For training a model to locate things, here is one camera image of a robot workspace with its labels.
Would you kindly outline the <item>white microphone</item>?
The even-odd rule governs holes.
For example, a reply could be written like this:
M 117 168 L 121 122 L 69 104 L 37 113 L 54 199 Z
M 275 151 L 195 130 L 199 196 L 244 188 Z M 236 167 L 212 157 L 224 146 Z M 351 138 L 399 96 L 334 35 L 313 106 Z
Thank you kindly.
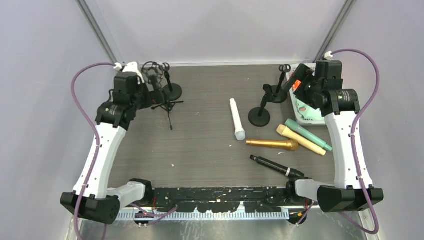
M 238 106 L 234 98 L 229 100 L 229 105 L 234 124 L 234 135 L 238 141 L 243 141 L 246 139 L 246 131 L 243 128 Z

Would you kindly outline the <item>black tripod shock-mount stand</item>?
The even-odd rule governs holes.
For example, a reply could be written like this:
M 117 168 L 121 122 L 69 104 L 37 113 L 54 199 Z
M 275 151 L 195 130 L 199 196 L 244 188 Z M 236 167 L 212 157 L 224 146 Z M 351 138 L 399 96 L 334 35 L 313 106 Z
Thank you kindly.
M 183 94 L 182 87 L 177 83 L 171 82 L 170 75 L 171 66 L 169 63 L 157 63 L 155 61 L 147 61 L 141 67 L 141 73 L 147 77 L 147 83 L 153 87 L 150 92 L 152 110 L 161 108 L 167 113 L 169 128 L 172 131 L 173 125 L 171 121 L 171 112 L 177 104 L 183 104 L 183 100 L 179 100 Z

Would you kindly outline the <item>gold microphone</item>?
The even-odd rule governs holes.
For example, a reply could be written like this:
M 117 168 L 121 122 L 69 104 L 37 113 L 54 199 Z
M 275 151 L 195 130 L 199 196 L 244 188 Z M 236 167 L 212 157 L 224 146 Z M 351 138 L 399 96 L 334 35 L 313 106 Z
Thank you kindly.
M 255 147 L 285 149 L 289 151 L 295 151 L 299 148 L 299 143 L 294 140 L 247 139 L 246 145 Z

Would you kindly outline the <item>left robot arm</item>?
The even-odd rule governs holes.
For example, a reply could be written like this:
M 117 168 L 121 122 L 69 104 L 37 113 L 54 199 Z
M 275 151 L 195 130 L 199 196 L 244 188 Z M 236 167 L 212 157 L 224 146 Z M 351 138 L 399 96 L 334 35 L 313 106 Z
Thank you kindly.
M 77 217 L 106 225 L 112 224 L 122 208 L 154 198 L 152 183 L 132 178 L 127 184 L 108 189 L 112 166 L 136 112 L 150 107 L 146 83 L 135 72 L 119 72 L 113 80 L 112 100 L 97 110 L 92 126 L 93 143 L 81 177 L 71 192 L 64 192 L 60 204 Z

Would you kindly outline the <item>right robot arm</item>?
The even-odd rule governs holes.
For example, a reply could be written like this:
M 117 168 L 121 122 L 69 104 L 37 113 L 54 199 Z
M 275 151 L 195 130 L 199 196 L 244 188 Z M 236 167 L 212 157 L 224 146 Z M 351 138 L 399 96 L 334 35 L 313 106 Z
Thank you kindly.
M 384 199 L 384 191 L 374 186 L 362 150 L 355 118 L 361 107 L 354 89 L 343 87 L 343 64 L 338 60 L 320 60 L 312 69 L 300 63 L 287 81 L 299 81 L 294 96 L 320 110 L 328 128 L 334 156 L 334 183 L 310 178 L 290 180 L 296 198 L 316 201 L 325 213 L 360 212 Z

